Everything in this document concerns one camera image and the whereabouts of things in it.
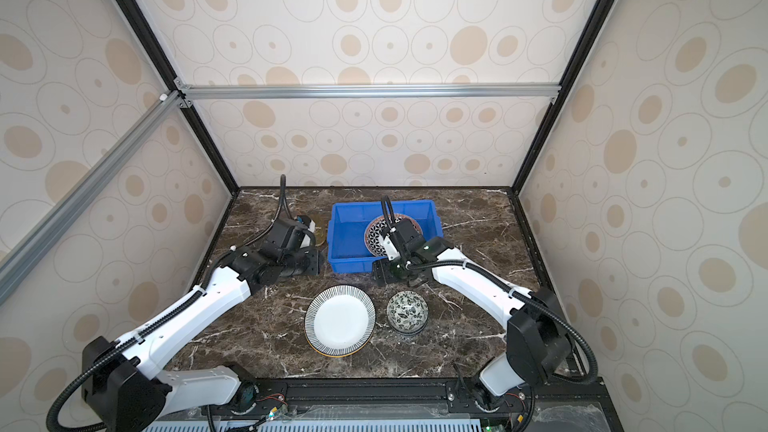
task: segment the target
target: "black cable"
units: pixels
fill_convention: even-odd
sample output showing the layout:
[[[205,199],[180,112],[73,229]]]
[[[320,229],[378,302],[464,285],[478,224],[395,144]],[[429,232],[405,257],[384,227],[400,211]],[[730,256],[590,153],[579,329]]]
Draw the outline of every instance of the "black cable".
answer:
[[[233,429],[227,429],[226,432],[254,432],[257,427],[266,422],[266,418],[260,418],[258,422],[253,425],[244,425],[243,427],[235,427]]]
[[[140,338],[145,338],[152,332],[158,330],[160,327],[165,325],[168,321],[173,319],[174,317],[178,316],[181,312],[186,310],[190,305],[195,303],[198,298],[202,297],[203,293],[200,291],[195,292],[192,294],[186,301],[179,304],[174,310],[168,312],[163,317],[159,318],[155,322],[152,322],[149,324],[146,328],[141,329],[138,332],[138,335]],[[96,360],[93,365],[91,365],[90,368],[85,370],[82,374],[77,376],[70,385],[64,388],[64,390],[60,393],[60,395],[53,401],[53,404],[51,405],[51,408],[48,409],[48,415],[45,417],[45,427],[48,428],[50,432],[95,432],[96,430],[102,430],[107,428],[107,425],[104,422],[100,422],[98,424],[92,424],[92,425],[86,425],[83,427],[65,427],[61,425],[58,422],[58,415],[62,411],[62,407],[64,406],[64,403],[69,399],[72,394],[82,386],[82,384],[85,383],[88,378],[90,378],[93,374],[96,373],[97,370],[101,369],[103,366],[105,366],[107,363],[109,363],[111,360],[122,354],[125,350],[127,350],[132,345],[136,344],[137,340],[136,338],[130,338],[129,340],[123,342],[122,344],[119,344],[115,350],[112,350],[99,360]]]
[[[208,428],[210,429],[210,432],[216,432],[216,424],[214,424],[214,415],[210,412],[210,406],[206,405],[203,408],[205,409],[205,418],[208,419]]]
[[[525,429],[527,429],[531,423],[531,420],[533,419],[533,414],[536,412],[536,395],[533,392],[532,386],[529,385],[528,388],[530,389],[528,396],[531,398],[531,404],[528,406],[528,413],[523,418],[523,422],[521,422],[517,427],[512,428],[514,432],[523,432]]]
[[[512,287],[510,287],[509,284],[507,284],[500,278],[496,277],[494,274],[488,272],[483,267],[472,262],[464,262],[463,260],[450,259],[450,260],[440,260],[436,262],[430,262],[428,264],[419,264],[419,265],[406,264],[406,269],[425,270],[428,268],[443,267],[447,265],[454,266],[454,267],[466,267],[476,273],[479,273],[480,275],[485,277],[487,280],[491,281],[494,285],[499,287],[504,292],[509,293],[509,291],[512,290]],[[575,328],[571,327],[571,325],[565,320],[563,320],[559,315],[557,315],[555,312],[552,312],[549,308],[536,302],[532,298],[526,295],[523,295],[517,291],[514,291],[512,293],[512,296],[517,300],[519,300],[520,302],[526,304],[527,306],[534,308],[538,312],[541,312],[542,314],[546,315],[547,317],[552,319],[552,321],[557,322],[576,341],[578,346],[581,347],[581,350],[584,351],[584,355],[587,356],[587,362],[589,364],[589,372],[587,373],[587,375],[580,377],[578,379],[570,378],[562,374],[553,374],[553,376],[555,376],[559,380],[562,380],[563,382],[569,382],[571,384],[591,384],[592,382],[594,382],[595,379],[598,378],[598,359],[595,357],[594,352],[592,351],[592,348],[589,346],[589,344],[584,339],[584,337],[582,337],[581,334]]]
[[[286,176],[283,174],[280,176],[280,201],[283,203],[283,208],[286,211],[286,214],[288,215],[288,218],[291,220],[296,220],[295,217],[293,217],[293,214],[290,212],[290,207],[288,207],[288,197],[286,195]]]
[[[390,228],[392,228],[392,226],[395,225],[395,223],[389,220],[389,211],[387,211],[387,209],[386,209],[386,203],[387,203],[388,200],[389,200],[389,197],[382,196],[382,200],[381,200],[381,203],[382,203],[382,216],[384,217],[384,223],[386,224],[387,229],[390,229]]]
[[[595,381],[595,379],[598,378],[598,358],[594,356],[594,352],[592,351],[592,348],[589,346],[586,340],[584,340],[584,337],[581,336],[581,334],[571,327],[571,325],[563,320],[559,315],[557,315],[555,312],[552,312],[549,310],[549,308],[546,308],[545,306],[541,305],[540,303],[536,302],[530,297],[527,297],[520,292],[514,291],[512,293],[512,296],[519,300],[520,302],[526,304],[527,306],[536,309],[537,311],[543,313],[553,321],[560,324],[562,328],[565,329],[565,331],[571,335],[571,337],[576,341],[578,346],[581,348],[581,350],[584,351],[584,355],[587,356],[587,362],[589,364],[589,372],[587,372],[587,375],[582,376],[578,379],[570,378],[567,375],[562,374],[552,374],[557,379],[562,380],[563,382],[569,382],[570,384],[591,384]]]
[[[392,225],[394,226],[397,222],[397,216],[395,215],[395,209],[392,207],[392,201],[389,200],[389,196],[384,196],[386,198],[386,206],[389,209],[389,220],[392,222]]]
[[[512,290],[512,287],[509,286],[506,282],[501,280],[500,278],[496,277],[494,274],[488,272],[483,267],[480,267],[479,265],[473,263],[473,262],[464,262],[463,260],[458,259],[449,259],[449,260],[438,260],[437,262],[428,262],[427,264],[406,264],[406,268],[408,270],[427,270],[428,268],[434,268],[434,267],[444,267],[444,266],[453,266],[453,267],[466,267],[469,270],[472,270],[483,277],[485,277],[487,280],[493,282],[493,284],[503,290],[506,293],[509,293],[509,291]]]
[[[286,200],[286,177],[285,174],[280,176],[280,195],[277,197],[277,210],[275,210],[275,215],[272,217],[272,222],[266,228],[259,232],[255,237],[252,239],[246,240],[241,247],[245,247],[247,245],[251,245],[254,242],[257,242],[264,238],[267,234],[270,233],[270,230],[272,230],[272,227],[275,225],[275,220],[277,220],[280,217],[280,213],[283,211],[283,203],[285,203],[285,207],[288,207],[288,201]]]
[[[273,221],[270,223],[269,227],[267,227],[264,230],[264,232],[256,236],[256,238],[254,238],[253,240],[244,244],[244,246],[250,245],[253,242],[262,238],[264,235],[266,235],[272,229],[272,226],[275,220],[277,220],[277,218],[280,216],[283,203],[285,204],[286,207],[288,206],[288,202],[285,196],[285,187],[286,187],[286,177],[285,175],[282,175],[280,176],[280,197],[278,198],[278,201],[277,201],[277,210],[275,212],[275,217]],[[210,283],[211,277],[213,277],[214,271],[218,267],[218,264],[220,264],[228,254],[229,253],[226,253],[218,257],[216,262],[214,262],[213,266],[211,266],[206,271],[206,273],[203,274],[203,277],[200,279],[200,287],[202,289],[208,288],[208,284]],[[178,314],[186,310],[189,306],[195,303],[195,301],[197,301],[198,298],[202,296],[203,296],[202,292],[196,291],[186,301],[184,301],[174,310],[168,312],[163,317],[159,318],[155,322],[152,322],[147,327],[141,329],[138,332],[139,337],[143,339],[147,337],[149,334],[151,334],[152,332],[158,330],[160,327],[165,325],[168,321],[177,317]],[[64,403],[72,396],[72,394],[77,389],[79,389],[82,386],[82,384],[85,383],[87,379],[89,379],[94,373],[96,373],[96,371],[101,369],[111,360],[115,359],[117,356],[122,354],[125,350],[127,350],[129,347],[131,347],[136,343],[137,343],[136,338],[130,338],[129,340],[123,342],[122,344],[118,344],[115,350],[112,350],[111,352],[103,356],[101,359],[96,360],[93,363],[93,365],[91,365],[90,368],[83,371],[82,374],[80,374],[74,380],[72,380],[70,385],[64,388],[64,390],[60,393],[60,395],[53,401],[51,408],[48,409],[48,414],[45,417],[45,427],[48,428],[50,432],[96,432],[96,430],[102,430],[107,428],[107,425],[104,422],[99,422],[98,424],[86,425],[83,427],[65,427],[59,423],[58,415],[59,413],[61,413]]]

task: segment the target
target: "side wall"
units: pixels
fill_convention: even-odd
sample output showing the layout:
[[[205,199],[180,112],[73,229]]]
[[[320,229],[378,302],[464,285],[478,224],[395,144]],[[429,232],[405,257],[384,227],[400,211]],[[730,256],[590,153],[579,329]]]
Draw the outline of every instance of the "side wall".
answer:
[[[0,307],[0,430],[44,430],[88,342],[186,293],[229,197],[172,112]],[[61,420],[98,422],[79,392]]]
[[[548,97],[198,100],[237,183],[506,186]]]
[[[0,260],[165,88],[110,0],[0,0]]]
[[[626,430],[764,430],[768,0],[619,0],[523,207]]]

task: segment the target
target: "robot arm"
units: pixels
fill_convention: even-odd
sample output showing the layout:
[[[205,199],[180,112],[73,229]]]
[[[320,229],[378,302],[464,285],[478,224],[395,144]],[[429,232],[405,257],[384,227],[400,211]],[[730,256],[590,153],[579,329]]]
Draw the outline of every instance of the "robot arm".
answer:
[[[83,399],[104,425],[114,432],[138,432],[178,410],[229,404],[244,412],[252,405],[257,392],[253,377],[235,365],[183,372],[163,367],[211,322],[256,291],[281,278],[317,275],[322,259],[314,246],[314,230],[307,216],[276,218],[260,248],[245,246],[224,256],[205,288],[195,285],[156,318],[115,342],[100,337],[88,344],[83,370],[110,357],[82,386]],[[120,349],[121,344],[128,346]],[[53,430],[62,430],[56,427],[58,421]]]
[[[425,280],[424,274],[429,274],[475,302],[507,332],[506,352],[469,380],[469,392],[478,406],[494,408],[504,393],[523,383],[536,387],[552,378],[583,384],[596,379],[598,366],[594,354],[581,335],[562,319],[563,311],[554,293],[545,288],[532,292],[506,281],[467,258],[442,237],[426,241],[410,221],[395,222],[386,196],[382,198],[382,212],[388,228],[382,230],[379,243],[387,258],[373,265],[373,275],[379,284],[420,284]],[[573,350],[572,341],[581,346],[589,360],[589,374],[581,380],[555,373]]]

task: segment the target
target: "wall panel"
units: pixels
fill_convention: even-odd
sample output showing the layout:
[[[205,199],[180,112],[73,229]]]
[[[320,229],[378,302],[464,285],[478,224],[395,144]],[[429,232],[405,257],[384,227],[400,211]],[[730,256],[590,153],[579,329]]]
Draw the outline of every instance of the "wall panel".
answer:
[[[767,26],[619,0],[522,191],[629,432],[766,426]]]
[[[595,0],[142,0],[195,85],[557,82]]]
[[[0,0],[0,260],[164,90],[110,0]]]
[[[83,347],[186,293],[230,195],[172,112],[0,307],[0,430],[43,430]],[[77,392],[62,422],[95,414]]]
[[[549,98],[197,103],[241,186],[509,186]]]

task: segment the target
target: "black metal frame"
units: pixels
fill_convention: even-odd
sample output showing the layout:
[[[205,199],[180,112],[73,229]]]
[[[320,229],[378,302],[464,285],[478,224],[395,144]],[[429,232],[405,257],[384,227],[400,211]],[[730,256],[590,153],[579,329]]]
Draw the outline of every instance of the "black metal frame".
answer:
[[[158,39],[152,31],[146,17],[141,11],[139,4],[136,0],[115,0],[126,17],[126,20],[130,24],[141,45],[144,47],[150,60],[158,70],[160,77],[169,90],[178,90],[181,94],[179,84],[176,83],[178,75],[174,71],[174,68],[168,61],[168,57],[165,55],[162,46],[158,42]],[[552,289],[552,280],[549,277],[549,273],[542,260],[542,255],[538,250],[536,241],[534,239],[530,225],[525,216],[520,203],[519,194],[525,184],[526,179],[531,173],[533,166],[544,147],[546,139],[554,126],[555,121],[560,114],[563,105],[565,104],[568,95],[573,88],[578,74],[581,72],[588,54],[596,41],[600,30],[610,13],[610,8],[616,0],[597,0],[592,9],[592,12],[588,18],[587,25],[579,38],[579,41],[574,49],[574,53],[571,56],[570,61],[565,69],[563,78],[561,80],[561,91],[558,98],[551,104],[544,114],[542,124],[534,136],[531,147],[529,148],[519,173],[517,174],[514,183],[511,188],[508,189],[508,196],[510,206],[514,211],[514,215],[520,225],[522,235],[525,240],[526,248],[531,256],[532,264],[540,284]],[[214,240],[211,242],[209,249],[206,251],[206,255],[200,266],[198,274],[201,273],[207,266],[208,259],[210,258],[216,240],[221,234],[221,231],[226,222],[226,217],[229,215],[232,207],[234,206],[235,199],[238,197],[240,190],[243,188],[238,187],[232,173],[224,162],[224,158],[220,154],[216,145],[211,139],[205,125],[203,124],[197,111],[190,104],[188,108],[182,109],[185,118],[190,124],[191,129],[194,131],[200,144],[205,149],[209,159],[214,164],[216,171],[224,181],[226,187],[232,194],[232,199],[227,206],[224,219],[220,222],[216,233],[214,234]],[[451,188],[467,188],[473,187],[451,187]],[[572,368],[579,366],[580,364],[571,363],[569,365]],[[456,404],[461,403],[461,399],[455,398],[453,401],[448,400],[448,395],[451,391],[456,390],[457,379],[445,378],[445,379],[312,379],[312,378],[300,378],[300,379],[264,379],[260,380],[264,385],[264,389],[269,389],[270,385],[273,385],[275,390],[277,388],[284,388],[284,396],[292,405],[298,405],[301,410],[317,404],[446,404],[449,408],[456,408]],[[615,432],[623,432],[623,428],[619,422],[616,414],[616,409],[610,400],[608,391],[604,384],[591,384],[589,386],[576,386],[572,384],[558,383],[550,384],[536,390],[537,400],[540,401],[569,401],[573,402],[582,401],[585,403],[599,402],[602,406],[608,423],[612,430]],[[470,413],[473,417],[482,417],[484,419],[503,419],[508,418],[508,410],[498,410],[494,413],[485,413],[481,411],[473,411]],[[246,419],[249,416],[225,416],[224,418],[230,419]]]
[[[563,105],[565,105],[565,101],[568,99],[571,89],[573,89],[576,79],[581,72],[581,68],[584,66],[584,62],[587,60],[587,57],[592,50],[592,45],[594,45],[594,42],[597,40],[615,1],[616,0],[595,1],[592,12],[587,19],[587,25],[581,32],[581,36],[576,43],[576,48],[571,55],[568,65],[565,67],[565,72],[563,72],[563,78],[560,80],[560,93],[558,94],[558,98],[553,104],[550,104],[549,108],[547,108],[542,124],[536,131],[533,142],[528,148],[528,152],[525,154],[520,171],[514,179],[512,190],[515,195],[520,193],[525,184],[525,180],[528,179],[528,175],[530,175],[531,170],[536,163],[536,159],[549,137],[552,126],[554,126],[554,122],[558,119],[560,111],[562,110]]]
[[[160,74],[160,78],[165,86],[168,90],[178,90],[181,97],[184,98],[184,92],[179,89],[178,84],[175,82],[178,75],[170,64],[168,56],[163,52],[163,47],[160,45],[160,42],[158,42],[158,38],[152,31],[138,2],[136,0],[115,0],[115,2],[120,7],[123,16],[128,21],[130,28],[133,29],[134,34],[144,48],[144,51],[149,56],[155,69]],[[208,155],[211,163],[214,165],[214,168],[216,168],[219,176],[224,181],[227,190],[230,191],[230,194],[235,194],[238,190],[237,182],[235,181],[234,176],[232,176],[232,172],[230,172],[229,168],[226,166],[224,158],[214,144],[214,140],[205,128],[205,124],[203,124],[203,121],[200,119],[194,106],[190,104],[189,107],[184,107],[181,111],[197,137],[197,140],[200,141],[200,144]]]

